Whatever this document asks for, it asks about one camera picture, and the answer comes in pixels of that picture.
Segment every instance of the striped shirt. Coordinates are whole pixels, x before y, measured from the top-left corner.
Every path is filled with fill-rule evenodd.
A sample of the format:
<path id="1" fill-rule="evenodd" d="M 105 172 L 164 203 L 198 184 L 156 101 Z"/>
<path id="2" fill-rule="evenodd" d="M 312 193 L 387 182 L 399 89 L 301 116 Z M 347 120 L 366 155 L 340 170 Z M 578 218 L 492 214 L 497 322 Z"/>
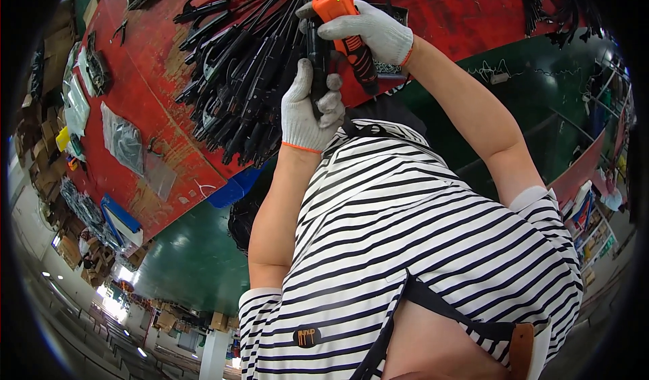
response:
<path id="1" fill-rule="evenodd" d="M 472 321 L 551 328 L 545 361 L 555 356 L 583 287 L 554 192 L 532 187 L 502 206 L 474 193 L 409 127 L 354 124 L 379 124 L 394 139 L 340 128 L 322 153 L 282 288 L 239 301 L 242 379 L 349 379 L 409 276 Z M 509 367 L 509 342 L 463 328 Z"/>

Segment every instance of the workbench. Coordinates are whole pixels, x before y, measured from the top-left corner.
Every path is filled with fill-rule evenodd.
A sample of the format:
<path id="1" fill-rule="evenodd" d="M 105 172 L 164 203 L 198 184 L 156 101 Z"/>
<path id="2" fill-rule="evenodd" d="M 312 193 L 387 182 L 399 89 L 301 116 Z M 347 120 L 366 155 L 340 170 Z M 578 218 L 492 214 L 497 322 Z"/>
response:
<path id="1" fill-rule="evenodd" d="M 126 0 L 101 0 L 82 42 L 85 46 L 88 33 L 97 32 L 95 48 L 104 54 L 114 84 L 100 97 L 90 97 L 86 92 L 91 111 L 81 143 L 88 173 L 77 168 L 69 175 L 77 189 L 87 191 L 97 204 L 105 193 L 115 199 L 142 224 L 145 242 L 242 170 L 237 165 L 237 157 L 230 165 L 223 165 L 221 150 L 210 153 L 203 143 L 196 142 L 191 136 L 194 128 L 189 120 L 191 108 L 174 102 L 193 68 L 183 63 L 188 52 L 177 49 L 190 24 L 176 25 L 171 20 L 182 11 L 186 1 L 155 0 L 147 10 L 126 11 Z M 521 0 L 391 2 L 409 10 L 408 24 L 414 33 L 454 61 L 525 37 Z M 119 36 L 112 44 L 110 39 L 124 19 L 128 19 L 128 25 L 124 46 L 120 47 Z M 552 25 L 544 23 L 538 27 L 537 34 L 554 30 Z M 354 80 L 351 68 L 343 67 L 341 74 L 345 80 L 341 92 L 347 106 L 370 99 Z M 385 92 L 400 83 L 382 80 L 381 90 Z M 177 173 L 166 202 L 158 198 L 143 178 L 120 165 L 104 148 L 102 101 L 140 129 L 143 145 L 156 138 L 154 150 L 161 152 L 166 165 Z"/>

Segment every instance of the pliers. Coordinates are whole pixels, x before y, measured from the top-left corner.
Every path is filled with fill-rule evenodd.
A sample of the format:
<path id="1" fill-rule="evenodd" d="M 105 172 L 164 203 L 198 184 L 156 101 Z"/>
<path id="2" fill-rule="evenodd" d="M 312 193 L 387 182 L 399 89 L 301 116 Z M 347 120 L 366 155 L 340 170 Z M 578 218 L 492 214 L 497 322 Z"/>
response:
<path id="1" fill-rule="evenodd" d="M 122 32 L 121 40 L 119 41 L 119 46 L 124 45 L 124 39 L 126 38 L 126 23 L 128 22 L 128 19 L 125 19 L 122 24 L 118 27 L 118 29 L 115 30 L 113 33 L 113 38 L 115 38 L 118 34 L 119 31 Z"/>

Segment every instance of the white work glove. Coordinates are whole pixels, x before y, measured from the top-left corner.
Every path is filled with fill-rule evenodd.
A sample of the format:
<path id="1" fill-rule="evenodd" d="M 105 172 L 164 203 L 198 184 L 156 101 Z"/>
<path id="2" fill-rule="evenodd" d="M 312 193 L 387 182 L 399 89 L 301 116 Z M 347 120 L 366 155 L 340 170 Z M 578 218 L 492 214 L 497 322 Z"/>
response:
<path id="1" fill-rule="evenodd" d="M 308 59 L 297 62 L 297 75 L 282 97 L 282 142 L 297 149 L 322 152 L 343 125 L 345 106 L 338 92 L 343 79 L 337 73 L 327 76 L 329 91 L 316 105 L 322 116 L 316 121 L 309 91 L 313 80 L 313 66 Z"/>
<path id="2" fill-rule="evenodd" d="M 348 36 L 360 35 L 372 51 L 374 59 L 385 64 L 404 65 L 412 50 L 412 30 L 369 3 L 354 0 L 354 5 L 360 15 L 334 18 L 318 28 L 318 35 L 324 40 L 342 40 Z M 295 14 L 301 19 L 316 15 L 311 2 L 298 8 Z M 304 20 L 301 21 L 303 32 L 305 26 Z"/>

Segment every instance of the blue plastic bin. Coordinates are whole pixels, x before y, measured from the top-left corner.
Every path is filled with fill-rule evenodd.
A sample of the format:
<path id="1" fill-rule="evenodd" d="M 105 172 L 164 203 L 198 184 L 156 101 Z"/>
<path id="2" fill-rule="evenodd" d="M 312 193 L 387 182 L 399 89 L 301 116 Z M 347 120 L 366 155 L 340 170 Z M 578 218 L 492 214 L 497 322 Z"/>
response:
<path id="1" fill-rule="evenodd" d="M 266 164 L 260 168 L 248 167 L 235 174 L 228 180 L 228 183 L 222 188 L 212 193 L 205 200 L 216 208 L 225 208 L 245 196 L 250 188 L 255 184 L 257 177 L 264 170 Z"/>

